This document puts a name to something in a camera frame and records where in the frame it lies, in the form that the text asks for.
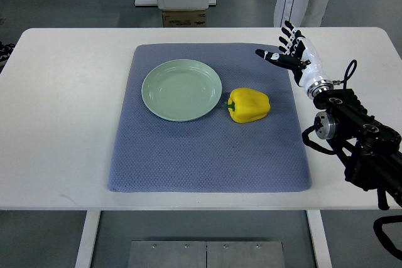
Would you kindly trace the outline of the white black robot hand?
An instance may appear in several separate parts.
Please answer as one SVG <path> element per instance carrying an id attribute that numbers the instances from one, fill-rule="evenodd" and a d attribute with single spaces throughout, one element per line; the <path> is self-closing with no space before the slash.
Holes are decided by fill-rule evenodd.
<path id="1" fill-rule="evenodd" d="M 279 52 L 257 49 L 255 54 L 277 67 L 292 71 L 296 84 L 304 88 L 310 99 L 332 90 L 333 81 L 323 72 L 322 61 L 311 41 L 289 21 L 284 22 L 281 31 Z"/>

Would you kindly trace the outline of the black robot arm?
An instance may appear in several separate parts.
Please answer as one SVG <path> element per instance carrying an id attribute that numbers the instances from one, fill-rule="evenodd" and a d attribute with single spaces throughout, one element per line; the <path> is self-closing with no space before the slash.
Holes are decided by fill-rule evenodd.
<path id="1" fill-rule="evenodd" d="M 303 143 L 336 155 L 347 182 L 364 191 L 376 190 L 378 208 L 389 210 L 387 197 L 401 204 L 401 135 L 369 115 L 347 81 L 357 67 L 352 60 L 339 81 L 341 89 L 324 90 L 313 98 L 319 112 L 302 133 Z"/>

